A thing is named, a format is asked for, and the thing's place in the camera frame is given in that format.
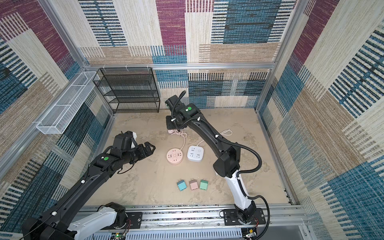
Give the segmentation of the pink plug adapter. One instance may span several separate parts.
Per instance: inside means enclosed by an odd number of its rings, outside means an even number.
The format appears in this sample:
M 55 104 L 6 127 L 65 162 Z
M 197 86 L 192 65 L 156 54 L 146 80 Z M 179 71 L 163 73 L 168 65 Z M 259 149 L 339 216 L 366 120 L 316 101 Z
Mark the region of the pink plug adapter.
M 190 188 L 192 191 L 199 189 L 199 184 L 198 184 L 197 180 L 191 180 L 189 182 L 189 185 L 190 185 Z

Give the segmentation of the green plug adapter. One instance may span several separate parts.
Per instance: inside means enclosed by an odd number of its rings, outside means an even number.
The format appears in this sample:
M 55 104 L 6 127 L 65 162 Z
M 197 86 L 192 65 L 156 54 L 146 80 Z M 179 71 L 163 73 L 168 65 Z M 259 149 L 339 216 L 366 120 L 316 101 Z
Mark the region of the green plug adapter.
M 209 184 L 208 181 L 206 181 L 206 180 L 201 180 L 201 181 L 200 181 L 200 189 L 206 191 L 206 190 L 208 189 L 208 184 Z

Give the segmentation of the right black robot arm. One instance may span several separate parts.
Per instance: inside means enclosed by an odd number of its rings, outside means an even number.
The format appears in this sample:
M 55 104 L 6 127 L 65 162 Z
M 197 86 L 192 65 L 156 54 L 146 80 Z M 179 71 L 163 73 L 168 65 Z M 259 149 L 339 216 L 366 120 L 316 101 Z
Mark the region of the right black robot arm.
M 217 175 L 225 178 L 235 200 L 237 218 L 242 224 L 248 224 L 254 219 L 256 204 L 250 197 L 242 174 L 250 174 L 258 171 L 262 166 L 260 155 L 253 149 L 227 140 L 207 121 L 200 109 L 194 104 L 185 105 L 181 102 L 185 92 L 180 96 L 172 96 L 165 101 L 171 111 L 166 116 L 166 124 L 169 130 L 182 130 L 186 127 L 194 130 L 212 149 L 218 158 L 213 164 Z M 247 150 L 258 159 L 258 165 L 251 170 L 240 170 L 241 150 Z

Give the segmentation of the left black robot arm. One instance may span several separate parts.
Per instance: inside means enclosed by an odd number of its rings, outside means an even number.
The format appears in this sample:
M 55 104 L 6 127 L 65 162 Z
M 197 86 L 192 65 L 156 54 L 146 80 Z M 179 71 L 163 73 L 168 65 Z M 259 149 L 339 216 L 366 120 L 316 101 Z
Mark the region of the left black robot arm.
M 75 216 L 91 196 L 124 165 L 134 165 L 155 152 L 149 142 L 138 144 L 136 133 L 127 131 L 115 136 L 112 146 L 96 156 L 86 173 L 50 209 L 37 219 L 28 218 L 22 225 L 24 240 L 84 240 L 99 230 L 124 228 L 128 224 L 126 209 L 109 203 L 98 212 L 80 221 Z

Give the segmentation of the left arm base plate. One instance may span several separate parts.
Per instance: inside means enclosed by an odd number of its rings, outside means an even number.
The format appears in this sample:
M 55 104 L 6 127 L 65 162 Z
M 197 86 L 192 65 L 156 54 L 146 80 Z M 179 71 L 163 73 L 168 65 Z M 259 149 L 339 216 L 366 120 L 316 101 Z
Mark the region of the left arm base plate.
M 105 227 L 102 230 L 128 230 L 139 229 L 142 224 L 143 212 L 126 212 L 126 219 L 122 227 Z

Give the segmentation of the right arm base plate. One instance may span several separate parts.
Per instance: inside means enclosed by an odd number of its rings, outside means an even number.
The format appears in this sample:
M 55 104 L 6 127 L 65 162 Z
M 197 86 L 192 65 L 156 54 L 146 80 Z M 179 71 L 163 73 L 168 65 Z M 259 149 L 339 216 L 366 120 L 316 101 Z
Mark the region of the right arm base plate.
M 238 218 L 238 212 L 236 209 L 224 209 L 219 212 L 219 216 L 224 219 L 225 226 L 237 226 L 237 225 L 265 225 L 267 223 L 266 221 L 266 214 L 264 213 L 263 209 L 256 208 L 256 211 L 253 213 L 253 215 L 250 217 L 249 221 L 246 223 L 244 221 L 241 221 Z

